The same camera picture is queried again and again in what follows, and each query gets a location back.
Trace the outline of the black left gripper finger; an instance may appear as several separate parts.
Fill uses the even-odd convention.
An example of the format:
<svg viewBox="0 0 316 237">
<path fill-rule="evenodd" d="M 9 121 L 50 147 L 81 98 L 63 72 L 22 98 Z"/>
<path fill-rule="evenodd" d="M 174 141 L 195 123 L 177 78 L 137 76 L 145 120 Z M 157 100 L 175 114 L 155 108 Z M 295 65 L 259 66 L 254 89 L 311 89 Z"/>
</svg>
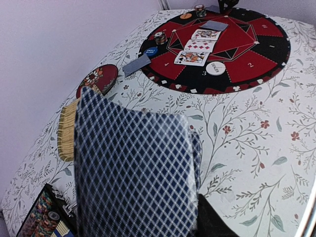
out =
<svg viewBox="0 0 316 237">
<path fill-rule="evenodd" d="M 198 195 L 197 237 L 237 237 L 210 205 L 207 199 Z"/>
</svg>

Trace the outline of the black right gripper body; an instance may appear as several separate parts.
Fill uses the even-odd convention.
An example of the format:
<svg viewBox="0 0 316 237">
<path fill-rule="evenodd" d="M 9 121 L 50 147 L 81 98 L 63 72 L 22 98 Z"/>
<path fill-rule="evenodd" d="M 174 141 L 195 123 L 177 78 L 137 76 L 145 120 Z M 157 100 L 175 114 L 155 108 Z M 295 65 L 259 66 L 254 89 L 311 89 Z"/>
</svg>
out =
<svg viewBox="0 0 316 237">
<path fill-rule="evenodd" d="M 239 3 L 239 0 L 218 0 L 219 11 L 221 14 L 232 9 Z"/>
</svg>

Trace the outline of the orange big blind button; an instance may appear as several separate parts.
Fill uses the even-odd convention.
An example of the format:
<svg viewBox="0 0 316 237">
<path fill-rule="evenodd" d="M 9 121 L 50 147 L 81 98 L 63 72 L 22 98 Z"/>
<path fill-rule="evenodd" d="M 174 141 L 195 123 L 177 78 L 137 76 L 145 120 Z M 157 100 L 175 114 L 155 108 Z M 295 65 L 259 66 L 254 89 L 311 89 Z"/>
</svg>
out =
<svg viewBox="0 0 316 237">
<path fill-rule="evenodd" d="M 191 13 L 184 13 L 184 14 L 180 15 L 180 19 L 182 19 L 182 20 L 190 19 L 191 17 L 192 17 Z"/>
</svg>

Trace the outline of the white dealer button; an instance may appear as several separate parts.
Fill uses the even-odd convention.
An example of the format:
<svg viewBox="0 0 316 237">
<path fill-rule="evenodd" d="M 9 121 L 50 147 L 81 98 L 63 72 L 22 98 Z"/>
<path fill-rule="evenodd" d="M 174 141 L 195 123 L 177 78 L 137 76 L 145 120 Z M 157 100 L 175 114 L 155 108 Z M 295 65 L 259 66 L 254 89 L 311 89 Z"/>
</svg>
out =
<svg viewBox="0 0 316 237">
<path fill-rule="evenodd" d="M 206 72 L 212 76 L 219 76 L 222 75 L 226 71 L 226 66 L 224 63 L 215 61 L 215 62 L 210 62 L 206 66 Z"/>
</svg>

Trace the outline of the red white poker chip stack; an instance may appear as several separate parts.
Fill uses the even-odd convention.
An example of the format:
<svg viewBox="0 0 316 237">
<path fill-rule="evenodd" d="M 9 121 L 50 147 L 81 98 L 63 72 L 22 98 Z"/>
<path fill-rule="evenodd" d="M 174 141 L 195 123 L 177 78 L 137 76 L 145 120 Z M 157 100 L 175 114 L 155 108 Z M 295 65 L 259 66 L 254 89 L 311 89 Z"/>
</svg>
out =
<svg viewBox="0 0 316 237">
<path fill-rule="evenodd" d="M 154 34 L 154 40 L 156 45 L 163 45 L 168 41 L 165 32 L 157 32 Z"/>
</svg>

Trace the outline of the blue small blind button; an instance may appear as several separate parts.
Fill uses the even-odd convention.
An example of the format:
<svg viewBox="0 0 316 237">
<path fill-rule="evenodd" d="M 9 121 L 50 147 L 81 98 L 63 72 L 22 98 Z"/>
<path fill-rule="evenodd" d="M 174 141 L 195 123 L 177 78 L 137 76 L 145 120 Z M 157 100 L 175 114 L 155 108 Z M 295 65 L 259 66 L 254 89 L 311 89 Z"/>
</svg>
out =
<svg viewBox="0 0 316 237">
<path fill-rule="evenodd" d="M 146 54 L 148 57 L 153 57 L 153 56 L 155 56 L 157 53 L 158 53 L 158 48 L 157 48 L 157 47 L 150 47 L 150 48 L 147 48 L 147 49 L 144 51 L 144 54 Z"/>
</svg>

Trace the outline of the woven bamboo tray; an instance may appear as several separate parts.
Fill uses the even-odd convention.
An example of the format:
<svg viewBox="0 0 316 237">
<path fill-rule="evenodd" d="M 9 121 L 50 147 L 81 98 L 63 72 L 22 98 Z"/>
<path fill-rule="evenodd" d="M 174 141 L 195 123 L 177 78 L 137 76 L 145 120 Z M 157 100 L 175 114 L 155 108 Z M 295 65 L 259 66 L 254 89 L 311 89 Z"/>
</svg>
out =
<svg viewBox="0 0 316 237">
<path fill-rule="evenodd" d="M 61 110 L 58 131 L 57 150 L 59 157 L 64 162 L 74 160 L 74 130 L 77 104 L 80 99 L 65 106 Z"/>
</svg>

